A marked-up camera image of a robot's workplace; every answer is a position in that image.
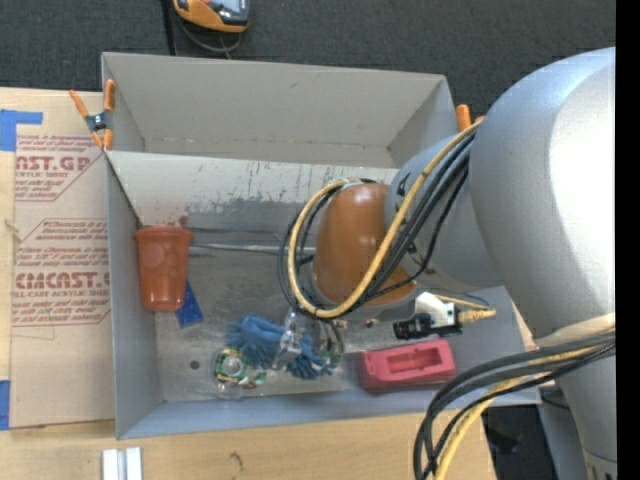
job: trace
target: blue tape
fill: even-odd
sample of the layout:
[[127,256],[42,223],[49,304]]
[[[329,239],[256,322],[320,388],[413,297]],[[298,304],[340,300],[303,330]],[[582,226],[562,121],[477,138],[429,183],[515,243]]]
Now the blue tape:
[[202,310],[196,300],[196,296],[191,289],[189,281],[187,281],[187,290],[184,294],[184,304],[176,311],[176,317],[180,328],[189,327],[190,325],[198,324],[202,322]]
[[0,431],[9,430],[9,381],[0,380]]
[[0,110],[0,151],[15,151],[19,124],[42,124],[42,112]]

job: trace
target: orange clip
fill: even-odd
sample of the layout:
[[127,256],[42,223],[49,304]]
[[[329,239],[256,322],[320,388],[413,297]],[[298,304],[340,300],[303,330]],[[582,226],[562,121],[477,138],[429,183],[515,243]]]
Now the orange clip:
[[458,120],[458,131],[466,130],[471,126],[471,112],[469,105],[458,105],[456,107],[456,119]]
[[[82,99],[74,90],[69,91],[71,99],[76,105],[76,109],[86,121],[91,137],[100,149],[111,149],[113,146],[113,130],[111,130],[111,115],[115,110],[116,83],[109,79],[104,88],[104,110],[100,114],[90,115],[84,106]],[[104,138],[101,139],[99,131],[104,130]]]

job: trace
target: orange plastic cup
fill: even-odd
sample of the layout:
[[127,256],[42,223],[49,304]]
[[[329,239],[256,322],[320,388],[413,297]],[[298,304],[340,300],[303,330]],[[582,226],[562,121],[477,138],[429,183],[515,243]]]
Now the orange plastic cup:
[[142,306],[177,311],[184,305],[191,231],[172,226],[143,228],[135,234]]

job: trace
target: stain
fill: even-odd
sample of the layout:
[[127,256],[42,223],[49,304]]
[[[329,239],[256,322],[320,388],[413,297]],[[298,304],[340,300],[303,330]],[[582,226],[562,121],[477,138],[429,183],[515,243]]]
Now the stain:
[[238,452],[234,451],[229,455],[229,458],[235,460],[238,463],[238,467],[240,468],[240,471],[244,471],[244,464],[242,463],[242,457],[238,455]]

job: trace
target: black carpet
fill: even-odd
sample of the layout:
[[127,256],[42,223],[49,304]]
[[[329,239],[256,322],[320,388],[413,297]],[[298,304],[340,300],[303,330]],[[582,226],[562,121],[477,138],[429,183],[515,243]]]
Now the black carpet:
[[[616,0],[251,0],[251,12],[235,59],[444,74],[474,116],[535,69],[616,44]],[[179,55],[208,55],[175,33]],[[100,90],[103,51],[167,54],[159,1],[0,0],[0,86]],[[498,450],[500,479],[554,478],[535,409],[486,421],[520,436]]]

